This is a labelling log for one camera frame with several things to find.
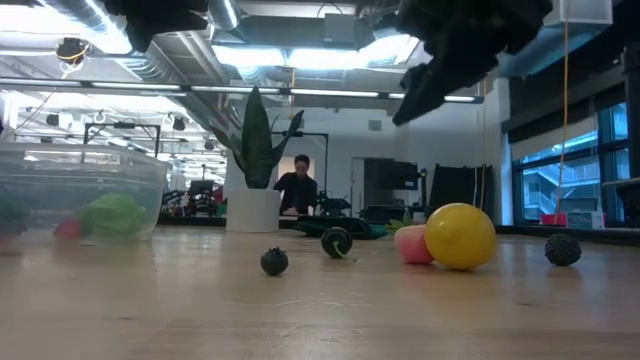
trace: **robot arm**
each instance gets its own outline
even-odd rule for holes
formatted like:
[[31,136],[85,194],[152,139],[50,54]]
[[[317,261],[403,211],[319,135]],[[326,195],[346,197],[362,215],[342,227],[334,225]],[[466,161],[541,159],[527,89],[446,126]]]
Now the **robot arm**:
[[422,40],[433,59],[405,74],[393,122],[408,123],[482,80],[499,53],[517,54],[536,37],[552,9],[550,0],[402,0],[396,28]]

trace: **green mat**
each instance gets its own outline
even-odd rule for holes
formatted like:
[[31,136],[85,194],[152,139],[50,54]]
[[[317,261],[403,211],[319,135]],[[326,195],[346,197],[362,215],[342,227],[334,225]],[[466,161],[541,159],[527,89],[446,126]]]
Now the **green mat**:
[[341,227],[355,240],[374,240],[387,235],[384,225],[371,225],[361,219],[350,217],[300,216],[293,229],[309,237],[322,237],[332,227]]

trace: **yellow ball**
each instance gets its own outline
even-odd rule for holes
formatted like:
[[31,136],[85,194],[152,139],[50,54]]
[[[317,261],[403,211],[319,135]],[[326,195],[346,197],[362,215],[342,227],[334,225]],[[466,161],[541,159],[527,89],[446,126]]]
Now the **yellow ball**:
[[429,252],[449,269],[471,270],[496,252],[495,227],[475,206],[445,205],[429,217],[424,231]]

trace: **pink ball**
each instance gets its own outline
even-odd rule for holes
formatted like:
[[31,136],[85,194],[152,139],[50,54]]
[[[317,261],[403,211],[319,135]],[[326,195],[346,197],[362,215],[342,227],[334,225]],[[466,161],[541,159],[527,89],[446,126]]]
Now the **pink ball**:
[[394,242],[396,250],[408,264],[429,264],[433,261],[424,239],[424,225],[399,229],[394,236]]

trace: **white pot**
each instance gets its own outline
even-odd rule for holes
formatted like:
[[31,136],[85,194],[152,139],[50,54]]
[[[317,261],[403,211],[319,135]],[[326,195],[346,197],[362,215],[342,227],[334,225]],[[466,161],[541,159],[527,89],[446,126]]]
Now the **white pot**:
[[227,231],[268,233],[280,229],[280,192],[234,190],[227,196]]

